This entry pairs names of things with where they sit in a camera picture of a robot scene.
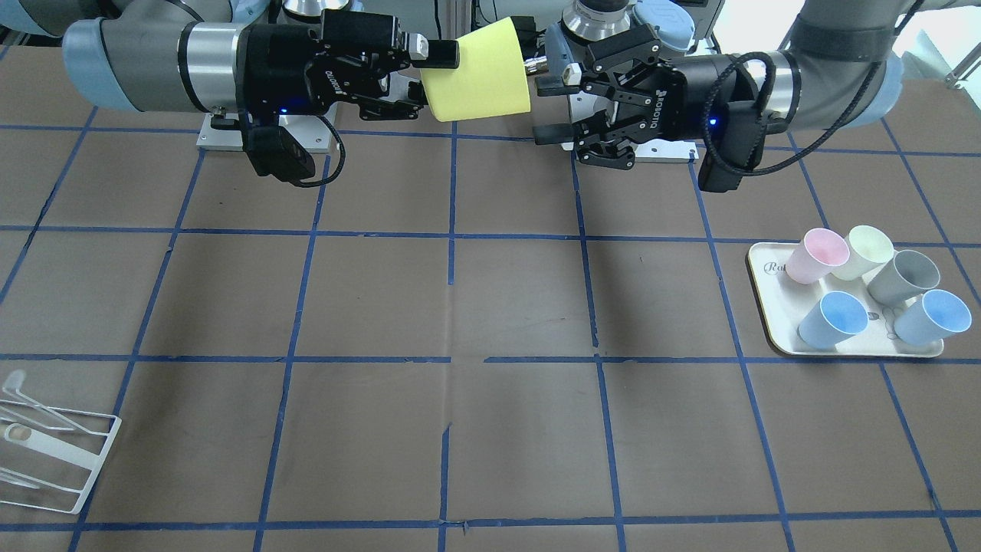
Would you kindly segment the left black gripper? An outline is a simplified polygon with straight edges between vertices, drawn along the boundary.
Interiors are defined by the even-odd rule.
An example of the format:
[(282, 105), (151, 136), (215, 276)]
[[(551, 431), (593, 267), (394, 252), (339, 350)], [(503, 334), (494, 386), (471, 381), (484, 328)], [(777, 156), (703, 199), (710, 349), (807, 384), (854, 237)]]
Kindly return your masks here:
[[(549, 73), (536, 78), (536, 94), (571, 97), (585, 92), (609, 104), (573, 123), (533, 126), (535, 144), (571, 143), (578, 161), (586, 165), (630, 170), (635, 166), (630, 140), (700, 139), (708, 135), (712, 107), (756, 101), (756, 81), (734, 56), (662, 58), (658, 32), (658, 27), (643, 24), (585, 43), (572, 38), (563, 25), (551, 25), (546, 30)], [(648, 132), (631, 135), (641, 118)]]

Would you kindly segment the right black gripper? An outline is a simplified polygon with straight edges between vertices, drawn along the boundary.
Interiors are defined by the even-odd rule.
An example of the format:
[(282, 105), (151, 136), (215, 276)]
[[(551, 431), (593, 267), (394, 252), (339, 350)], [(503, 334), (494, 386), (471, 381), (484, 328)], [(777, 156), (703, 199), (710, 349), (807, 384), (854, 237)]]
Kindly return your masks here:
[(456, 70), (456, 41), (403, 31), (393, 15), (326, 9), (321, 24), (254, 24), (241, 32), (234, 67), (235, 111), (257, 120), (323, 115), (337, 102), (364, 121), (415, 121), (428, 106), (420, 80), (390, 80), (407, 67)]

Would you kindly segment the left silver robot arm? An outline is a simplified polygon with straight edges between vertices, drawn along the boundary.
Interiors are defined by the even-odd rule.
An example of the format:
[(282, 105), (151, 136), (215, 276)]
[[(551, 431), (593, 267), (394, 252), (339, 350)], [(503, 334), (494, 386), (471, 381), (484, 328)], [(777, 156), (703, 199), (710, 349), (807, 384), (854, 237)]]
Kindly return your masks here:
[(666, 38), (653, 2), (575, 1), (549, 31), (540, 97), (586, 99), (592, 112), (537, 126), (535, 140), (565, 143), (582, 163), (628, 170), (651, 140), (702, 140), (700, 178), (729, 191), (760, 167), (768, 136), (820, 129), (821, 146), (846, 126), (886, 114), (903, 69), (897, 36), (925, 1), (806, 1), (776, 51), (687, 55)]

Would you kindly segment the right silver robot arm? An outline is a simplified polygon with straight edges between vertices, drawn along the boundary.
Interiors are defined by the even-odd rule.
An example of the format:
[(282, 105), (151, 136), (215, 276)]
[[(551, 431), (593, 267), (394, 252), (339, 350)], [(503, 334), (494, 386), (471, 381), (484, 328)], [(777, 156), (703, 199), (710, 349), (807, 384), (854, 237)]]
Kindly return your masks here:
[(236, 114), (255, 126), (355, 104), (368, 121), (427, 104), (407, 67), (456, 69), (456, 41), (404, 31), (357, 1), (4, 1), (4, 27), (61, 41), (92, 104)]

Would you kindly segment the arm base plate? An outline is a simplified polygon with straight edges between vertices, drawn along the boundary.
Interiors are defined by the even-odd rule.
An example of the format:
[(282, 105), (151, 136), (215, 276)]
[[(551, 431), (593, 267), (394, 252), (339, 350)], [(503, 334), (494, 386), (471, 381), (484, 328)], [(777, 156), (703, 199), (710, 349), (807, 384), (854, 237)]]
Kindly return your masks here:
[(627, 139), (628, 135), (638, 135), (638, 133), (645, 135), (648, 132), (648, 123), (642, 118), (628, 120), (618, 125), (614, 123), (611, 130), (620, 133), (620, 141), (582, 146), (572, 137), (563, 137), (559, 142), (565, 150), (575, 151), (578, 160), (582, 163), (617, 170), (631, 169), (638, 162), (687, 163), (697, 157), (694, 141), (652, 139), (637, 144)]
[[(201, 123), (196, 146), (209, 151), (241, 153), (241, 132), (213, 128), (211, 119), (211, 114), (206, 115)], [(316, 117), (281, 114), (279, 123), (311, 154), (330, 153), (334, 147), (332, 133)]]

